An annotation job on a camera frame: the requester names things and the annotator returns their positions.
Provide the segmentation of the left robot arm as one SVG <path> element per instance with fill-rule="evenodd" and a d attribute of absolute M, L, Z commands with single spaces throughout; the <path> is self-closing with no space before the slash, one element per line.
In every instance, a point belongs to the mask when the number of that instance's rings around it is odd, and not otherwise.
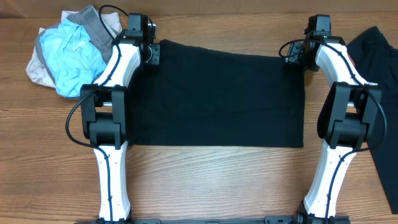
<path fill-rule="evenodd" d="M 130 131 L 127 87 L 144 64 L 158 65 L 156 27 L 147 32 L 123 30 L 102 75 L 80 91 L 83 134 L 99 170 L 101 206 L 97 223 L 131 223 L 126 186 L 127 135 Z"/>

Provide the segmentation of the black t-shirt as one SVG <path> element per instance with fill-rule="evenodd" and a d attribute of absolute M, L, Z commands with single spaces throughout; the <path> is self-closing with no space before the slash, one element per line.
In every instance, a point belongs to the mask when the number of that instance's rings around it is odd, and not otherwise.
<path fill-rule="evenodd" d="M 303 146 L 303 70 L 279 57 L 162 40 L 129 93 L 133 144 Z"/>

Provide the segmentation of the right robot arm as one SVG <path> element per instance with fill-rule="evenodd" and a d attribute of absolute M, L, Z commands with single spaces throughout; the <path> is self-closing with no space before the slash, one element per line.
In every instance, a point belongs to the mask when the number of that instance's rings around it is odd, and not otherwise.
<path fill-rule="evenodd" d="M 349 223 L 336 215 L 336 202 L 346 171 L 373 134 L 377 115 L 384 116 L 381 91 L 357 72 L 341 37 L 316 35 L 291 40 L 286 63 L 323 70 L 330 91 L 317 121 L 322 149 L 308 194 L 296 223 Z"/>

